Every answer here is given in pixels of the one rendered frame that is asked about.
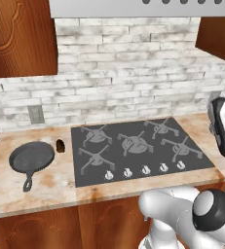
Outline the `brown steak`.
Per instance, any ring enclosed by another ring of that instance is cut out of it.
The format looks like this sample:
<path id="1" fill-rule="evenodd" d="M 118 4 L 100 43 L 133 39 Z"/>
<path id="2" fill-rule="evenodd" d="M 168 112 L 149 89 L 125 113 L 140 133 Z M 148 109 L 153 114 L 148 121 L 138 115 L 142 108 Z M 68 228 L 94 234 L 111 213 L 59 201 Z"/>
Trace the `brown steak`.
<path id="1" fill-rule="evenodd" d="M 56 141 L 56 151 L 58 153 L 64 153 L 65 152 L 65 144 L 61 139 L 58 139 Z"/>

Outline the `grey burner grate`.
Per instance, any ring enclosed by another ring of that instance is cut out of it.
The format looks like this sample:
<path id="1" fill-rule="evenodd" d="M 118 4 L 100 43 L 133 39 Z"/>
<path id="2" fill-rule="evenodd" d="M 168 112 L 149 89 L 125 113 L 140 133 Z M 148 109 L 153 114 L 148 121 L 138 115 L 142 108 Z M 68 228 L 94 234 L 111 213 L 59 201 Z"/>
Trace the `grey burner grate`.
<path id="1" fill-rule="evenodd" d="M 106 124 L 97 129 L 90 129 L 87 128 L 86 126 L 82 126 L 81 131 L 87 132 L 87 136 L 83 142 L 83 146 L 86 147 L 89 142 L 100 143 L 103 142 L 104 140 L 107 140 L 109 144 L 112 144 L 113 139 L 104 132 L 106 128 L 107 128 Z"/>
<path id="2" fill-rule="evenodd" d="M 145 151 L 150 153 L 154 152 L 154 147 L 143 139 L 143 134 L 143 131 L 137 136 L 126 136 L 122 133 L 118 134 L 117 139 L 123 140 L 122 147 L 124 149 L 124 156 L 126 156 L 127 153 L 141 154 Z"/>
<path id="3" fill-rule="evenodd" d="M 203 157 L 203 153 L 199 150 L 192 149 L 186 145 L 188 137 L 185 137 L 185 139 L 182 142 L 173 142 L 170 140 L 167 140 L 166 138 L 163 138 L 161 141 L 162 145 L 170 144 L 172 146 L 172 151 L 174 152 L 174 156 L 172 157 L 172 162 L 176 162 L 176 158 L 178 156 L 187 156 L 190 152 L 195 153 L 197 155 L 198 159 L 201 159 Z"/>
<path id="4" fill-rule="evenodd" d="M 103 163 L 108 164 L 109 167 L 110 167 L 110 169 L 111 169 L 112 171 L 114 171 L 114 170 L 116 169 L 115 163 L 114 163 L 114 162 L 111 162 L 111 161 L 109 161 L 109 160 L 106 160 L 105 158 L 103 158 L 103 157 L 101 156 L 101 154 L 102 154 L 103 152 L 105 152 L 105 151 L 108 151 L 108 149 L 109 149 L 109 146 L 106 145 L 106 146 L 105 146 L 102 150 L 100 150 L 98 153 L 91 153 L 91 152 L 88 152 L 88 151 L 86 151 L 86 150 L 80 148 L 79 151 L 78 151 L 78 154 L 79 154 L 80 156 L 82 156 L 83 154 L 86 154 L 86 155 L 88 155 L 88 156 L 90 157 L 89 160 L 88 160 L 88 162 L 87 162 L 84 166 L 81 167 L 81 174 L 82 174 L 82 175 L 85 174 L 85 170 L 86 170 L 86 168 L 87 168 L 89 165 L 98 166 L 98 165 L 101 165 L 101 164 L 103 164 Z"/>
<path id="5" fill-rule="evenodd" d="M 175 128 L 167 126 L 167 122 L 169 121 L 169 118 L 164 119 L 161 123 L 151 122 L 151 121 L 145 121 L 144 125 L 153 126 L 153 135 L 152 138 L 155 139 L 157 134 L 166 134 L 169 131 L 171 131 L 175 136 L 179 135 L 179 131 Z"/>

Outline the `dark grey hob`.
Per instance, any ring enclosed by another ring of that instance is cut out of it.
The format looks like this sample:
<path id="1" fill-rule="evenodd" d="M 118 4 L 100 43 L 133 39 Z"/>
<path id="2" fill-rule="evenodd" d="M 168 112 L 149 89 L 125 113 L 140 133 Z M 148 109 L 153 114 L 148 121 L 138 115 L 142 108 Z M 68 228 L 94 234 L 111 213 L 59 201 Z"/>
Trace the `dark grey hob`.
<path id="1" fill-rule="evenodd" d="M 83 146 L 83 142 L 86 139 L 87 132 L 82 132 L 81 126 L 73 127 L 71 129 L 71 139 L 75 185 L 77 187 L 86 187 L 110 182 L 119 182 L 130 179 L 179 173 L 183 171 L 195 171 L 213 167 L 213 163 L 210 161 L 210 159 L 204 154 L 204 152 L 198 147 L 198 145 L 192 140 L 192 138 L 175 119 L 169 118 L 167 126 L 177 129 L 179 131 L 179 135 L 175 136 L 171 131 L 169 131 L 166 134 L 157 134 L 155 139 L 152 138 L 153 126 L 150 124 L 145 126 L 144 122 L 145 121 L 107 124 L 107 128 L 104 130 L 104 132 L 113 139 L 113 143 L 109 144 L 107 140 L 104 140 L 100 143 L 89 142 L 86 147 Z M 141 131 L 144 132 L 143 139 L 149 145 L 154 147 L 154 152 L 150 153 L 145 151 L 141 154 L 127 153 L 127 155 L 124 156 L 124 149 L 122 147 L 123 140 L 117 139 L 118 134 L 122 133 L 126 136 L 137 136 Z M 178 156 L 176 158 L 176 162 L 172 162 L 171 160 L 174 156 L 172 146 L 170 144 L 162 145 L 162 139 L 166 138 L 167 140 L 173 142 L 182 142 L 185 137 L 188 137 L 186 145 L 192 149 L 201 151 L 203 153 L 203 157 L 198 159 L 195 153 L 190 152 L 187 156 Z M 112 171 L 109 165 L 106 163 L 98 166 L 89 165 L 85 170 L 85 174 L 82 175 L 81 167 L 88 162 L 90 157 L 86 154 L 80 156 L 78 154 L 79 149 L 82 148 L 91 153 L 98 153 L 106 145 L 109 146 L 109 149 L 108 151 L 103 152 L 101 156 L 106 160 L 114 162 L 116 169 Z M 186 165 L 186 168 L 183 170 L 180 170 L 176 166 L 180 160 L 182 160 Z M 165 163 L 169 168 L 167 172 L 162 172 L 160 170 L 160 164 L 162 162 Z M 151 170 L 149 175 L 145 175 L 141 172 L 141 169 L 144 165 L 147 165 Z M 124 175 L 126 168 L 132 172 L 132 176 L 130 178 L 127 178 Z M 107 170 L 110 170 L 114 175 L 113 179 L 110 181 L 104 178 Z"/>

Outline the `black cast iron pan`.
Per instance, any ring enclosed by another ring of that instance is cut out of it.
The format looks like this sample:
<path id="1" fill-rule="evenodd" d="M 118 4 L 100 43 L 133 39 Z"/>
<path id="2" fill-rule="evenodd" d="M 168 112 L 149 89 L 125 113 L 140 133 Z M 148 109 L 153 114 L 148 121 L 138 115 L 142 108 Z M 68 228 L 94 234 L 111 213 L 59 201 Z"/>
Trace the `black cast iron pan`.
<path id="1" fill-rule="evenodd" d="M 32 188 L 32 176 L 47 166 L 55 159 L 54 148 L 41 141 L 25 143 L 12 151 L 9 156 L 10 167 L 26 175 L 23 191 L 29 192 Z"/>

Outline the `brown wooden base cupboard door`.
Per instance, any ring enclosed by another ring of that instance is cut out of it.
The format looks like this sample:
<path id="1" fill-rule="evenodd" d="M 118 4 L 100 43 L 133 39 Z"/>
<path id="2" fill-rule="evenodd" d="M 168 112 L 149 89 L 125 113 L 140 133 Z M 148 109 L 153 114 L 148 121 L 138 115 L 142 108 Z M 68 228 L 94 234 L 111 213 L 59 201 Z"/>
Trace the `brown wooden base cupboard door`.
<path id="1" fill-rule="evenodd" d="M 0 218 L 0 249 L 82 249 L 77 208 Z"/>
<path id="2" fill-rule="evenodd" d="M 207 189 L 216 189 L 225 192 L 225 182 L 218 182 L 218 183 L 212 183 L 212 184 L 206 184 L 197 186 L 197 189 L 201 192 Z"/>
<path id="3" fill-rule="evenodd" d="M 83 249 L 138 249 L 150 229 L 137 196 L 80 205 L 78 212 Z"/>

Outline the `grey range hood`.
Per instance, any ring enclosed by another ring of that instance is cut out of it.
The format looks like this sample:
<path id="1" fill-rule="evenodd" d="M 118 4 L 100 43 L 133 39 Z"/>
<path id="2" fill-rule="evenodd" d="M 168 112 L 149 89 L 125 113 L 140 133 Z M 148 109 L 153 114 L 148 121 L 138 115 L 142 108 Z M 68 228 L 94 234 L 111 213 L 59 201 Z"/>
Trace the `grey range hood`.
<path id="1" fill-rule="evenodd" d="M 225 17 L 225 0 L 49 0 L 52 18 Z"/>

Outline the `grey wall socket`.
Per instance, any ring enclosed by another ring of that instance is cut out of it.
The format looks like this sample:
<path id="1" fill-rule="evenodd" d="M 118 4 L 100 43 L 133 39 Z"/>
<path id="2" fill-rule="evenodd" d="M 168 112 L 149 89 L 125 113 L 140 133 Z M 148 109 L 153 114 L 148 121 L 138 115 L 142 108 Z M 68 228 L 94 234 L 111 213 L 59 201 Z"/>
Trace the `grey wall socket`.
<path id="1" fill-rule="evenodd" d="M 43 109 L 41 105 L 30 105 L 27 107 L 29 119 L 33 125 L 43 124 L 45 122 Z"/>

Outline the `brown wooden wall cupboard door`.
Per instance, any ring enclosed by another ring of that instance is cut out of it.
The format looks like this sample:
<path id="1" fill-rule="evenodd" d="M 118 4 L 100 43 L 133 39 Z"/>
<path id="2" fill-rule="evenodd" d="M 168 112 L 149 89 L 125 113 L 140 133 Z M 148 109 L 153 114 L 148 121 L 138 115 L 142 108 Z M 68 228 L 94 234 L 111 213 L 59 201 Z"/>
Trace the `brown wooden wall cupboard door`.
<path id="1" fill-rule="evenodd" d="M 0 78 L 56 74 L 49 0 L 0 0 Z"/>

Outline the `brown wooden wall cupboard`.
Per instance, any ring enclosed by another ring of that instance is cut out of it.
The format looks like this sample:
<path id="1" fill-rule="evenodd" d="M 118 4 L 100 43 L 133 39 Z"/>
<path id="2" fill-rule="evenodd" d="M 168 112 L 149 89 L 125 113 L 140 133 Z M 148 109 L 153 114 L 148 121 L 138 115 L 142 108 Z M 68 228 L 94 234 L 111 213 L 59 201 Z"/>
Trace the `brown wooden wall cupboard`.
<path id="1" fill-rule="evenodd" d="M 225 17 L 201 18 L 196 48 L 225 60 Z"/>

